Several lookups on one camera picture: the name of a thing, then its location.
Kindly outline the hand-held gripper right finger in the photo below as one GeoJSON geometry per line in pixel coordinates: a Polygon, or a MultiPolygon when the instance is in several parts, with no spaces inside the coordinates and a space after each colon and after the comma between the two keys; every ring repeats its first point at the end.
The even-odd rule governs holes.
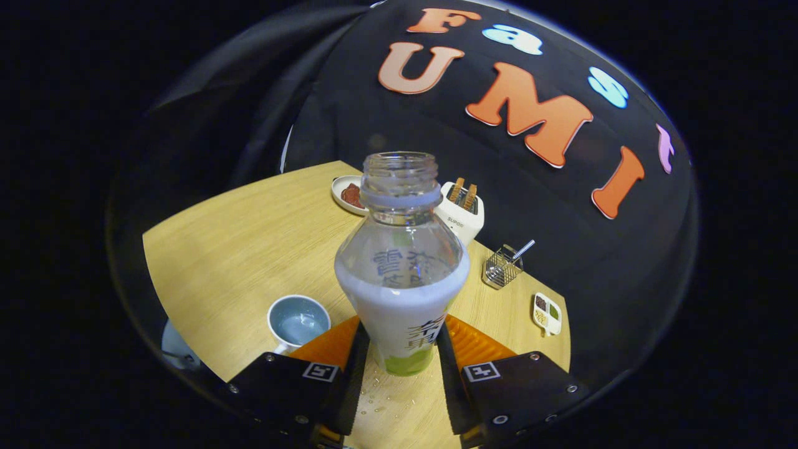
{"type": "Polygon", "coordinates": [[[590,395],[539,350],[516,354],[452,315],[436,344],[451,429],[463,448],[528,448],[590,395]]]}

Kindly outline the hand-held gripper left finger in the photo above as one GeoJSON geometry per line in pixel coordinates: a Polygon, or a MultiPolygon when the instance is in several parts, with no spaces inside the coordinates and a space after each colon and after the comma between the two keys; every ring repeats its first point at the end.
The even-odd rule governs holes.
{"type": "Polygon", "coordinates": [[[370,338],[357,316],[291,355],[265,352],[228,384],[266,447],[343,447],[355,422],[370,338]]]}

